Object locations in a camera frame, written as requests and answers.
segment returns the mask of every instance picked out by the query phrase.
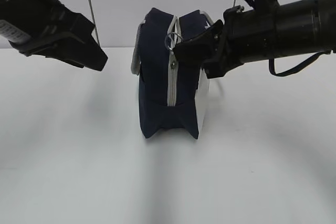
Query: navy blue bag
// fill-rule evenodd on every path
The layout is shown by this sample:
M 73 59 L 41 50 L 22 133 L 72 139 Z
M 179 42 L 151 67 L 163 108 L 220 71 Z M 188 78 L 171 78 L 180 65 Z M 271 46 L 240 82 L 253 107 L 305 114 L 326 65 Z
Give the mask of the navy blue bag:
M 183 128 L 198 139 L 205 109 L 198 113 L 195 97 L 200 81 L 205 87 L 201 96 L 207 96 L 208 80 L 201 66 L 177 62 L 168 47 L 180 42 L 180 36 L 188 40 L 199 35 L 211 24 L 209 16 L 199 10 L 177 18 L 153 8 L 139 26 L 132 73 L 140 75 L 140 127 L 146 138 L 159 129 Z M 172 33 L 180 36 L 174 36 L 167 47 L 167 35 Z

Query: white table surface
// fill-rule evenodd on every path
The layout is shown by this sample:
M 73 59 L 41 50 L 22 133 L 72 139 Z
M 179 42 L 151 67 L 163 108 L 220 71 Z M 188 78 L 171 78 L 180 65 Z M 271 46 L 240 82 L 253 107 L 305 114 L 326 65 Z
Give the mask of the white table surface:
M 198 141 L 146 141 L 132 48 L 106 52 L 99 73 L 0 50 L 0 223 L 336 223 L 335 55 L 236 69 Z

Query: white zipper trim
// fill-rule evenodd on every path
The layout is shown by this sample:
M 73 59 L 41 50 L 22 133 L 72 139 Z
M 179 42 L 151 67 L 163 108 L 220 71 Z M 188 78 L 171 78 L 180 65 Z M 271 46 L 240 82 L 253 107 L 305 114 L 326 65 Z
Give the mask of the white zipper trim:
M 180 20 L 177 17 L 173 18 L 173 21 L 168 29 L 168 34 L 177 31 L 181 34 Z M 171 47 L 173 48 L 180 39 L 175 37 L 174 41 L 171 41 Z M 179 73 L 179 63 L 176 60 L 174 52 L 170 52 L 169 64 L 168 64 L 168 91 L 167 91 L 167 106 L 176 106 L 177 101 L 177 76 Z

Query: zipper pull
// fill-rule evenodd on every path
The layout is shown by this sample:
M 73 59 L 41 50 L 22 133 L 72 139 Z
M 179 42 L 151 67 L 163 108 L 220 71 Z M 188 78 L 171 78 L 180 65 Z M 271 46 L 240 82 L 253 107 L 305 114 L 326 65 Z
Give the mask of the zipper pull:
M 177 62 L 176 62 L 176 60 L 173 60 L 172 63 L 170 64 L 170 68 L 175 70 L 176 67 L 177 67 Z

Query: metal ring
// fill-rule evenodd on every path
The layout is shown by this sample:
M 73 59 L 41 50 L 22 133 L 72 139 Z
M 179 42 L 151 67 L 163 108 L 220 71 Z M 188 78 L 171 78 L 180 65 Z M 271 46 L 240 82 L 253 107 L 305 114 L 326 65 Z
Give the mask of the metal ring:
M 167 34 L 166 38 L 164 39 L 164 44 L 165 44 L 166 48 L 170 52 L 172 52 L 174 50 L 174 47 L 175 47 L 175 44 L 174 44 L 173 47 L 169 46 L 169 44 L 168 44 L 168 39 L 170 39 L 171 42 L 174 41 L 174 39 L 172 38 L 172 35 L 176 35 L 179 39 L 181 39 L 181 41 L 183 40 L 182 36 L 180 34 L 178 34 L 178 33 L 169 33 L 169 34 Z

